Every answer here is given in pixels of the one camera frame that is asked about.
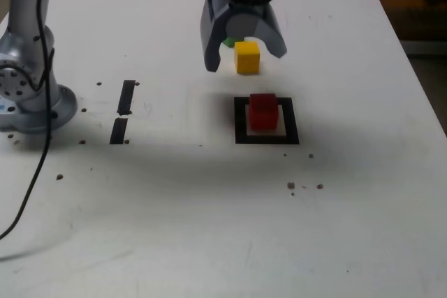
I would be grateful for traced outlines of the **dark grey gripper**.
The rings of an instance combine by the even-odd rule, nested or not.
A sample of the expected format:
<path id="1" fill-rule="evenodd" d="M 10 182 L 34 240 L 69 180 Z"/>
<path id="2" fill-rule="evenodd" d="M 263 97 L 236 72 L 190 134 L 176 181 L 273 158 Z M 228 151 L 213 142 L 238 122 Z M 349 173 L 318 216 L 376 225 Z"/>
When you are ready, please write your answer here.
<path id="1" fill-rule="evenodd" d="M 280 59 L 287 53 L 275 13 L 269 3 L 247 5 L 231 0 L 205 0 L 200 19 L 200 37 L 207 71 L 216 72 L 222 42 L 231 38 L 257 38 L 268 52 Z"/>

